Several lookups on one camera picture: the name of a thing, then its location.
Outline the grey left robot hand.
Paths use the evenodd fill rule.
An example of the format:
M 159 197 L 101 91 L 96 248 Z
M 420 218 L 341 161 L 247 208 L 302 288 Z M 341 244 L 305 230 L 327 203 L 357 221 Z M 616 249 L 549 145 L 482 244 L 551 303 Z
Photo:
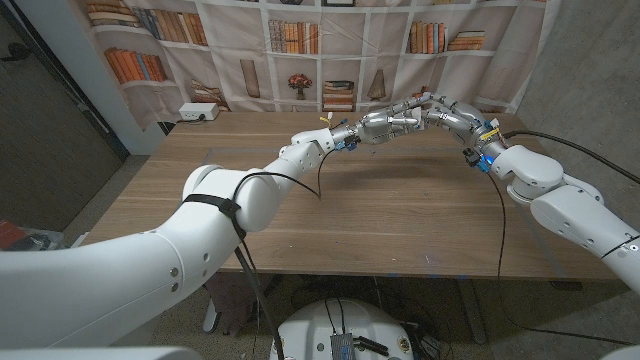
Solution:
M 422 131 L 424 98 L 411 98 L 364 115 L 349 131 L 361 143 L 376 145 L 395 137 Z

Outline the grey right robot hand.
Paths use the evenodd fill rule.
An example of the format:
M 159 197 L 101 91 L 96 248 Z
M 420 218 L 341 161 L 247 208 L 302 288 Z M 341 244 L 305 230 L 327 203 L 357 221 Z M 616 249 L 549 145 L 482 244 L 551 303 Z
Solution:
M 499 126 L 492 125 L 480 110 L 470 104 L 430 92 L 423 93 L 421 100 L 433 104 L 424 115 L 426 122 L 447 128 L 465 147 L 477 154 L 497 158 L 507 149 L 499 134 Z

